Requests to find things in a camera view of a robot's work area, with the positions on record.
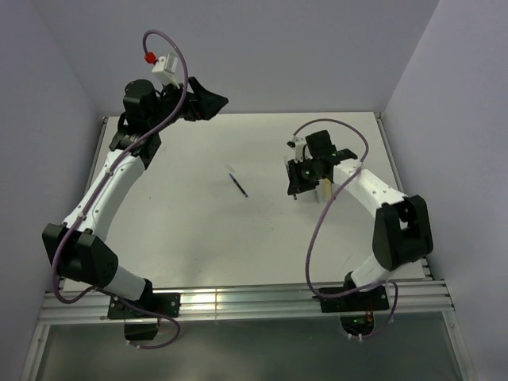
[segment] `gray wall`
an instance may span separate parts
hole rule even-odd
[[[384,110],[437,0],[33,0],[105,115],[165,31],[227,112]],[[158,54],[168,51],[154,37]]]
[[[405,187],[429,202],[429,259],[488,380],[508,375],[507,18],[506,0],[441,0],[385,114]]]
[[[0,2],[0,369],[17,379],[49,280],[40,234],[82,194],[97,114],[37,12]]]

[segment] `purple cable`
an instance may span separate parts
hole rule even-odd
[[[335,192],[333,192],[332,197],[330,198],[330,200],[328,200],[328,202],[325,205],[325,208],[321,212],[321,215],[319,216],[319,218],[317,220],[316,227],[314,228],[314,232],[312,233],[312,237],[310,238],[310,243],[309,243],[309,247],[307,249],[307,254],[306,254],[306,259],[305,259],[305,278],[306,278],[306,283],[307,283],[307,286],[309,287],[309,290],[311,290],[312,293],[314,295],[318,296],[319,298],[328,298],[328,299],[330,299],[330,298],[342,298],[344,296],[354,294],[354,293],[356,293],[358,291],[361,291],[361,290],[371,289],[371,288],[380,286],[380,285],[382,285],[382,284],[387,282],[387,281],[384,281],[384,280],[383,281],[379,281],[379,282],[373,282],[373,283],[369,283],[369,284],[363,285],[361,287],[352,288],[351,290],[339,292],[337,294],[322,294],[321,292],[319,292],[319,290],[317,290],[313,286],[312,281],[310,280],[310,257],[312,256],[312,249],[314,248],[314,244],[316,243],[316,239],[318,238],[318,234],[319,234],[319,230],[321,229],[321,225],[323,224],[323,221],[325,220],[326,214],[328,213],[330,207],[332,206],[333,202],[335,201],[335,199],[337,198],[339,193],[342,192],[346,188],[346,186],[348,184],[350,184],[350,182],[353,181],[355,179],[355,177],[357,177],[358,174],[361,172],[362,166],[364,164],[365,159],[367,158],[367,155],[369,153],[370,147],[368,145],[367,139],[365,138],[365,136],[358,129],[354,128],[352,125],[349,125],[349,124],[347,124],[347,123],[345,123],[343,121],[338,121],[337,119],[331,119],[331,118],[327,118],[327,117],[320,118],[320,119],[314,119],[312,121],[308,121],[306,124],[301,125],[300,127],[298,127],[298,129],[296,131],[294,131],[293,136],[296,136],[300,131],[302,131],[308,125],[312,125],[313,123],[317,123],[319,121],[330,121],[332,123],[337,123],[339,125],[343,125],[344,127],[352,130],[356,135],[358,135],[358,137],[360,137],[360,139],[365,144],[365,152],[364,152],[364,154],[360,158],[360,165],[352,173],[352,175],[349,176],[349,178],[346,181],[344,181],[337,188],[337,190],[335,190]],[[387,326],[388,322],[391,320],[391,318],[394,315],[395,307],[397,306],[397,299],[398,299],[398,286],[394,282],[390,281],[389,283],[392,283],[395,286],[394,303],[393,303],[390,315],[388,316],[387,321],[385,321],[385,323],[383,324],[383,326],[380,329],[377,329],[375,332],[370,333],[370,334],[368,334],[365,337],[371,337],[373,334],[375,334],[375,333],[379,332],[380,330],[384,329]]]
[[[142,135],[138,140],[134,141],[111,164],[111,166],[109,168],[110,170],[107,173],[104,174],[104,177],[101,179],[101,181],[99,182],[99,184],[95,188],[94,192],[90,196],[90,199],[85,204],[85,206],[82,208],[81,215],[78,218],[76,218],[76,221],[69,227],[69,230],[65,233],[65,235],[62,238],[62,241],[59,243],[59,245],[58,245],[58,247],[57,247],[57,249],[55,251],[55,256],[53,257],[53,263],[52,263],[52,287],[53,287],[53,293],[55,294],[56,298],[59,301],[61,301],[62,303],[65,303],[65,304],[76,303],[83,296],[85,296],[85,294],[87,294],[89,291],[91,291],[91,290],[93,290],[95,288],[95,287],[88,287],[86,290],[84,290],[81,293],[79,293],[78,296],[76,296],[73,299],[66,299],[60,293],[60,290],[59,290],[59,287],[58,287],[59,276],[58,276],[57,269],[58,269],[58,263],[59,263],[59,260],[60,260],[60,256],[62,254],[62,251],[64,249],[65,244],[69,241],[69,238],[71,237],[73,232],[76,231],[77,228],[81,225],[81,222],[87,217],[87,213],[90,211],[90,208],[93,206],[93,204],[94,204],[95,200],[97,199],[97,197],[101,194],[102,190],[104,189],[104,186],[107,184],[109,178],[113,174],[114,170],[117,168],[118,164],[120,164],[121,161],[126,156],[128,156],[129,153],[137,145],[139,145],[140,143],[142,143],[143,141],[148,139],[151,135],[153,135],[155,133],[159,133],[161,130],[163,130],[166,127],[166,124],[179,112],[180,108],[182,107],[183,102],[185,101],[185,97],[187,96],[187,87],[188,87],[188,82],[189,82],[189,73],[188,73],[188,70],[187,70],[187,62],[185,61],[185,58],[183,57],[182,52],[180,51],[179,47],[175,44],[175,42],[169,36],[167,36],[165,33],[162,33],[161,31],[156,30],[156,29],[150,29],[149,31],[147,31],[143,35],[143,50],[144,50],[145,54],[148,52],[148,49],[146,47],[146,40],[147,40],[148,36],[150,36],[152,34],[156,34],[156,35],[164,38],[173,47],[173,49],[178,54],[180,60],[182,61],[182,67],[183,67],[183,88],[182,88],[182,94],[180,96],[180,99],[179,99],[178,103],[176,104],[175,109],[163,121],[161,121],[156,127],[151,129],[150,131],[148,131],[146,134]],[[142,310],[142,309],[137,308],[137,307],[134,307],[134,308],[135,308],[135,310],[137,310],[138,312],[142,312],[143,314],[148,314],[148,315],[151,315],[151,316],[157,315],[157,316],[154,316],[154,317],[155,318],[158,317],[158,318],[168,319],[169,321],[172,321],[173,323],[176,324],[176,326],[177,326],[177,334],[172,339],[170,339],[169,342],[156,346],[157,348],[162,348],[162,346],[168,345],[168,344],[172,343],[174,340],[176,340],[176,337],[179,335],[179,332],[180,332],[180,327],[179,327],[179,324],[175,321],[175,319],[172,319],[171,317],[167,317],[167,316],[164,316],[164,315],[161,315],[161,314],[155,314],[155,313],[152,313],[150,311],[145,311],[145,310]]]

